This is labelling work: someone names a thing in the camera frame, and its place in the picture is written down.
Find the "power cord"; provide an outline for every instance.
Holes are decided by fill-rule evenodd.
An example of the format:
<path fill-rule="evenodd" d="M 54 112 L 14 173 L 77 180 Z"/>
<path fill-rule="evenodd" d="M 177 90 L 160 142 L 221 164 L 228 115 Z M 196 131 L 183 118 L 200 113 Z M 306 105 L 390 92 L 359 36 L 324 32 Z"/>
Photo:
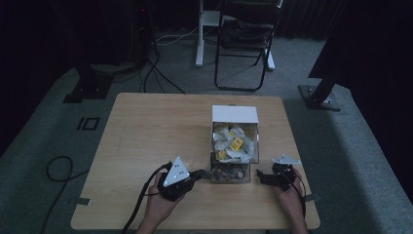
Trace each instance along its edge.
<path fill-rule="evenodd" d="M 221 4 L 222 4 L 222 3 L 221 3 L 221 1 L 220 1 L 220 2 L 218 3 L 218 5 L 217 5 L 213 10 L 214 10 L 214 11 L 218 11 L 218 9 L 219 9 L 219 7 L 221 6 Z M 187 34 L 184 34 L 184 35 L 164 35 L 164 36 L 156 39 L 156 41 L 158 42 L 158 41 L 161 41 L 161 40 L 163 40 L 163 39 L 165 39 L 165 38 L 176 38 L 175 40 L 173 40 L 173 41 L 171 41 L 171 42 L 169 42 L 169 43 L 164 43 L 164 44 L 159 44 L 159 43 L 158 43 L 159 46 L 168 46 L 168 45 L 171 45 L 171 44 L 173 44 L 173 43 L 175 43 L 175 42 L 177 42 L 177 41 L 179 41 L 179 40 L 181 40 L 181 39 L 183 39 L 183 38 L 185 38 L 185 37 L 196 36 L 196 35 L 194 34 L 194 32 L 195 32 L 197 29 L 199 29 L 199 28 L 196 27 L 195 29 L 193 29 L 192 31 L 190 31 L 190 32 L 188 32 Z M 215 30 L 214 27 L 213 27 L 211 30 L 209 30 L 208 32 L 204 33 L 203 35 L 206 36 L 206 35 L 208 35 L 208 34 L 209 34 L 211 31 L 213 31 L 213 30 Z M 204 38 L 204 40 L 207 41 L 207 42 L 209 42 L 209 44 L 214 44 L 214 42 L 211 41 L 211 40 L 206 40 L 205 38 Z"/>
<path fill-rule="evenodd" d="M 306 191 L 306 186 L 304 185 L 303 179 L 301 179 L 299 176 L 295 176 L 298 177 L 301 181 L 301 184 L 303 184 L 303 188 L 304 188 L 304 195 L 300 196 L 300 202 L 301 202 L 301 206 L 303 207 L 303 216 L 306 217 L 306 211 L 307 211 L 307 207 L 306 207 L 306 196 L 307 196 L 307 191 Z"/>
<path fill-rule="evenodd" d="M 185 92 L 179 88 L 177 85 L 175 85 L 173 82 L 171 82 L 170 79 L 168 79 L 159 69 L 158 67 L 156 67 L 156 64 L 159 62 L 159 60 L 161 59 L 161 54 L 159 53 L 159 51 L 156 49 L 156 47 L 154 48 L 155 54 L 157 55 L 156 61 L 152 62 L 150 59 L 148 59 L 147 61 L 151 64 L 151 68 L 149 69 L 148 73 L 146 73 L 146 76 L 143 80 L 143 84 L 142 82 L 140 83 L 140 87 L 139 87 L 139 91 L 141 90 L 142 86 L 143 86 L 143 93 L 147 93 L 146 91 L 146 83 L 149 79 L 149 75 L 150 74 L 154 74 L 155 75 L 155 79 L 158 82 L 158 85 L 161 87 L 162 91 L 164 92 L 164 94 L 166 93 L 166 91 L 164 90 L 164 88 L 162 87 L 160 81 L 158 80 L 158 76 L 157 73 L 158 72 L 166 81 L 168 81 L 170 84 L 172 84 L 176 89 L 178 89 L 182 94 L 185 94 Z"/>
<path fill-rule="evenodd" d="M 145 182 L 143 185 L 142 190 L 140 191 L 139 198 L 137 199 L 136 205 L 133 209 L 133 212 L 131 214 L 130 219 L 128 220 L 127 224 L 125 225 L 124 229 L 122 230 L 122 233 L 125 234 L 128 231 L 128 228 L 131 226 L 131 223 L 133 222 L 134 218 L 137 215 L 137 212 L 139 211 L 140 204 L 142 203 L 143 197 L 145 196 L 153 196 L 156 194 L 145 194 L 146 190 L 149 187 L 149 183 L 151 182 L 152 178 L 155 177 L 155 175 L 160 172 L 163 169 L 170 169 L 172 167 L 172 162 L 168 162 L 167 164 L 163 164 L 159 169 L 157 169 L 148 179 L 148 181 Z"/>
<path fill-rule="evenodd" d="M 60 160 L 60 159 L 65 159 L 65 160 L 67 160 L 67 161 L 69 162 L 69 166 L 70 166 L 70 167 L 69 167 L 69 172 L 68 172 L 66 178 L 54 178 L 53 176 L 51 176 L 51 174 L 50 174 L 50 172 L 49 172 L 49 169 L 50 169 L 51 165 L 52 165 L 56 160 Z M 82 173 L 79 173 L 79 174 L 77 174 L 77 175 L 74 175 L 74 176 L 72 176 L 72 171 L 73 171 L 73 161 L 72 161 L 72 159 L 71 159 L 70 157 L 64 156 L 64 155 L 63 155 L 63 156 L 57 156 L 57 157 L 53 158 L 51 161 L 49 161 L 49 163 L 48 163 L 48 165 L 47 165 L 47 167 L 46 167 L 46 176 L 48 177 L 48 179 L 51 180 L 51 181 L 53 181 L 53 182 L 63 182 L 63 186 L 61 187 L 60 191 L 58 192 L 58 194 L 57 194 L 57 196 L 56 196 L 56 198 L 55 198 L 55 200 L 54 200 L 54 202 L 52 203 L 51 207 L 49 208 L 48 213 L 46 214 L 46 217 L 45 217 L 45 220 L 44 220 L 43 226 L 42 226 L 42 231 L 40 232 L 40 233 L 42 233 L 42 234 L 45 233 L 46 226 L 47 226 L 47 223 L 48 223 L 48 221 L 49 221 L 49 217 L 50 217 L 50 215 L 51 215 L 51 213 L 52 213 L 52 211 L 53 211 L 53 209 L 54 209 L 54 207 L 55 207 L 58 199 L 60 198 L 61 194 L 63 193 L 64 188 L 66 188 L 67 182 L 70 181 L 70 180 L 72 180 L 72 179 L 74 179 L 74 178 L 77 178 L 77 177 L 79 177 L 79 176 L 82 176 L 82 175 L 87 174 L 87 173 L 89 172 L 89 169 L 85 170 L 85 171 L 82 172 Z"/>
<path fill-rule="evenodd" d="M 140 61 L 135 61 L 131 66 L 128 66 L 125 68 L 113 69 L 113 70 L 100 70 L 97 68 L 93 68 L 93 70 L 97 74 L 100 74 L 100 75 L 118 76 L 118 75 L 124 75 L 124 74 L 133 74 L 133 73 L 141 71 L 143 67 L 145 66 L 145 63 L 146 63 L 145 60 L 140 60 Z"/>

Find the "person's hand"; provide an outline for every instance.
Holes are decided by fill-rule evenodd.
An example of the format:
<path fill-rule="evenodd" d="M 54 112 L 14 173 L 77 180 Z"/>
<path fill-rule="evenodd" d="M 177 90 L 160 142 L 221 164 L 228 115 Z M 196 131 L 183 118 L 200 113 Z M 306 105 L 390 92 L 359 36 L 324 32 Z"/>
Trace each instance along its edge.
<path fill-rule="evenodd" d="M 293 169 L 296 176 L 301 178 L 300 173 Z M 292 225 L 292 233 L 308 233 L 307 231 L 307 224 L 303 216 L 303 208 L 301 206 L 301 197 L 302 197 L 302 189 L 300 186 L 300 179 L 296 178 L 293 182 L 294 186 L 300 192 L 297 191 L 293 187 L 289 187 L 286 191 L 282 191 L 282 189 L 278 186 L 272 186 L 271 189 L 276 194 L 276 197 L 280 201 L 280 205 L 282 210 L 288 217 L 289 221 Z"/>
<path fill-rule="evenodd" d="M 167 219 L 176 205 L 184 198 L 182 195 L 175 202 L 171 202 L 159 194 L 158 182 L 161 173 L 156 174 L 154 185 L 148 188 L 148 201 L 146 203 L 145 218 L 137 229 L 137 234 L 153 233 L 156 228 Z"/>

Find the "chair leg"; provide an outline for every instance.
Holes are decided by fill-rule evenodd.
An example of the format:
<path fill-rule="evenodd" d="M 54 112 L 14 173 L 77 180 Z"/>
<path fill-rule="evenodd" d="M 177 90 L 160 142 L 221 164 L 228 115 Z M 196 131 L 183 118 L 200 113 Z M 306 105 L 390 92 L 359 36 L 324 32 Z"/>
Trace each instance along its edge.
<path fill-rule="evenodd" d="M 219 65 L 219 42 L 216 46 L 216 51 L 215 51 L 215 72 L 213 74 L 213 82 L 216 86 L 216 88 L 220 89 L 219 85 L 218 85 L 218 65 Z"/>
<path fill-rule="evenodd" d="M 264 84 L 264 77 L 265 77 L 265 73 L 266 73 L 267 68 L 268 68 L 268 58 L 269 57 L 270 57 L 270 53 L 265 53 L 264 64 L 262 66 L 261 81 L 260 81 L 259 86 L 258 86 L 257 89 L 260 89 L 262 87 L 262 84 Z"/>
<path fill-rule="evenodd" d="M 255 64 L 254 64 L 254 65 L 257 65 L 257 64 L 258 64 L 258 61 L 261 59 L 263 53 L 264 53 L 264 51 L 261 51 L 261 52 L 259 53 L 259 56 L 258 56 L 257 60 L 255 61 Z"/>

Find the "wooden table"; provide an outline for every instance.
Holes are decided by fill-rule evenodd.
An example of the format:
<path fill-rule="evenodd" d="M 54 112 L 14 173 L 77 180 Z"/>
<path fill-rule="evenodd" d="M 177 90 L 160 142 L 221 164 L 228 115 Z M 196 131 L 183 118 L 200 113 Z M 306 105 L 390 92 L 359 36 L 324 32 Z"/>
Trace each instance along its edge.
<path fill-rule="evenodd" d="M 269 186 L 255 170 L 271 172 L 272 158 L 283 153 L 299 159 L 279 97 L 119 94 L 94 156 L 71 225 L 75 229 L 122 229 L 150 175 L 181 156 L 188 171 L 207 169 L 213 104 L 253 105 L 259 119 L 259 164 L 251 182 L 214 184 L 202 179 L 159 229 L 285 229 L 288 222 Z M 302 166 L 307 194 L 310 186 Z M 131 229 L 143 218 L 146 199 Z M 319 227 L 314 202 L 307 202 L 307 224 Z"/>

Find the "black stand base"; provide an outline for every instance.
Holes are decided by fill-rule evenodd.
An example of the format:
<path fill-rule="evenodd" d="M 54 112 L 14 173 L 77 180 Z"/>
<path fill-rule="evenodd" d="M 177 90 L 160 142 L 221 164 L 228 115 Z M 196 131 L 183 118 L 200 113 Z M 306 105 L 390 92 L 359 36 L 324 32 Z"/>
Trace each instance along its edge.
<path fill-rule="evenodd" d="M 72 94 L 66 95 L 63 103 L 81 103 L 83 99 L 105 99 L 109 92 L 113 76 L 97 75 L 98 83 L 93 88 L 83 88 L 82 78 L 76 84 Z"/>
<path fill-rule="evenodd" d="M 330 93 L 325 101 L 322 103 L 317 103 L 313 99 L 313 93 L 317 86 L 307 86 L 302 85 L 298 86 L 298 89 L 303 96 L 304 101 L 306 102 L 308 109 L 320 109 L 320 110 L 333 110 L 333 111 L 340 111 L 341 108 L 338 105 L 334 95 Z"/>

